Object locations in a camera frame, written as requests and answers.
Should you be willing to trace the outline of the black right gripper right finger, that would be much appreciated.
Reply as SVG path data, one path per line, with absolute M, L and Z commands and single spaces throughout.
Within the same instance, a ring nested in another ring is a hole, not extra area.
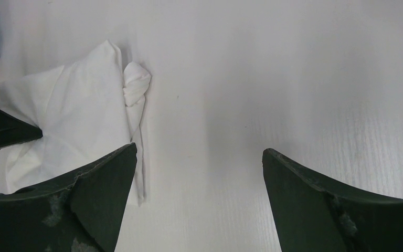
M 263 177 L 282 251 L 403 251 L 403 199 L 365 191 L 274 149 Z

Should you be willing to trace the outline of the white printed t-shirt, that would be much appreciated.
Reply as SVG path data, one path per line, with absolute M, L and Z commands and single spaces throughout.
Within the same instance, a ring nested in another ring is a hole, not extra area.
M 105 41 L 76 62 L 0 83 L 0 109 L 43 133 L 9 149 L 6 193 L 135 143 L 128 204 L 140 206 L 145 198 L 140 123 L 150 82 L 146 69 L 135 62 L 123 66 L 119 47 Z

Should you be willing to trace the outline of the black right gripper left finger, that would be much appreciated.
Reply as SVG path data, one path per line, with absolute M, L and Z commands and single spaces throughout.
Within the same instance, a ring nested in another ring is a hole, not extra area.
M 134 179 L 125 145 L 47 181 L 0 194 L 0 251 L 114 251 Z

